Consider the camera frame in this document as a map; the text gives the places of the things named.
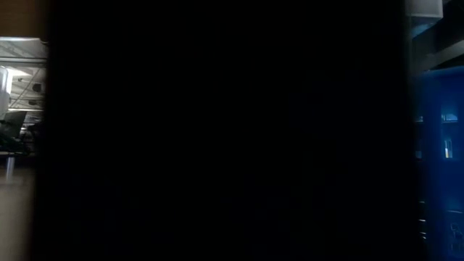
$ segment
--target dark object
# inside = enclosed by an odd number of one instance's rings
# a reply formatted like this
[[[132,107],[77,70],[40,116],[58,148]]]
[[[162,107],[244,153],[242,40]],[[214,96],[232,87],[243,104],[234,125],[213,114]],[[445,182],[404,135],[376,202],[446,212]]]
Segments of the dark object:
[[[28,156],[30,153],[29,148],[24,143],[15,141],[13,138],[0,132],[0,152],[10,152],[11,154],[2,156]]]
[[[42,91],[42,85],[40,83],[34,83],[32,86],[32,90],[36,92],[41,92]]]
[[[35,152],[38,151],[37,143],[38,143],[38,139],[40,138],[40,129],[42,129],[42,123],[36,123],[28,127],[28,131],[30,132],[30,135],[32,136],[33,150]]]
[[[121,12],[102,19],[93,5],[55,3],[32,260],[393,260],[422,244],[403,3],[384,2],[382,12],[353,1],[275,11],[247,4],[233,14],[162,9],[166,40],[143,56],[115,56],[93,42],[140,39],[155,18],[142,12],[153,9],[137,5],[134,14],[148,20],[131,25]],[[85,38],[76,38],[84,23]],[[102,133],[102,119],[117,123],[127,112],[114,106],[131,98],[133,77],[124,76],[148,59],[161,65],[149,83],[160,109],[140,95],[130,124]],[[127,66],[92,66],[103,62]],[[111,86],[95,77],[76,91],[78,72],[120,77]],[[134,138],[147,119],[159,134],[143,145],[156,157]]]
[[[18,138],[21,132],[21,126],[24,123],[27,112],[8,112],[5,114],[4,123],[0,125],[0,132],[12,137]]]

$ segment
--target floor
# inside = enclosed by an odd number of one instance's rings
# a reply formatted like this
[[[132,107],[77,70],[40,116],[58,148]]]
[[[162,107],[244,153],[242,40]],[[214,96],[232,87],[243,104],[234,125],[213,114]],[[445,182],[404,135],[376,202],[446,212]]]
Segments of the floor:
[[[31,224],[33,170],[17,168],[4,180],[0,168],[0,261],[24,260]]]

